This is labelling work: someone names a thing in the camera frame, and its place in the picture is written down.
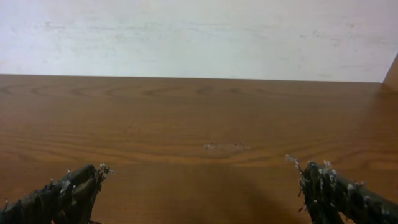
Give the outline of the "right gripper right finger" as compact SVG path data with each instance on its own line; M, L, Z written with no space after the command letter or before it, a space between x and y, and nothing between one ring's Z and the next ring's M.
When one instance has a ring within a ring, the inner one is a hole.
M310 215L312 224L344 223L397 224L397 204L366 188L364 182L350 181L331 168L330 161L308 161L302 169L297 158L286 155L300 173L300 211Z

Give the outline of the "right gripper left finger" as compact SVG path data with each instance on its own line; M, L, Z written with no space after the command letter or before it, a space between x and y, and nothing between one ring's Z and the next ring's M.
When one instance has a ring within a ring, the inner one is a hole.
M102 182L114 171L101 164L88 164L36 190L14 203L5 201L1 224L63 223L89 224Z

